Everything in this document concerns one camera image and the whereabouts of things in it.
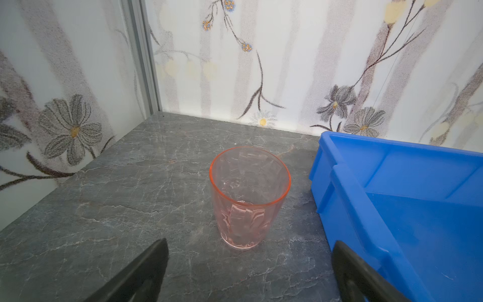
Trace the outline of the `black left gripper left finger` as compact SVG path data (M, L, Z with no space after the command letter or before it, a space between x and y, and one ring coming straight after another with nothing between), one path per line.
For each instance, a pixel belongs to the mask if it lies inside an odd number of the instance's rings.
M168 261L167 240L157 240L86 301L157 301Z

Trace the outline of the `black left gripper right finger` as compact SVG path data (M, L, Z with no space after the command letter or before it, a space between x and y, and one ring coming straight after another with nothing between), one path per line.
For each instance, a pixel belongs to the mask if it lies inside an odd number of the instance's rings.
M332 266L342 301L408 301L347 244L338 240Z

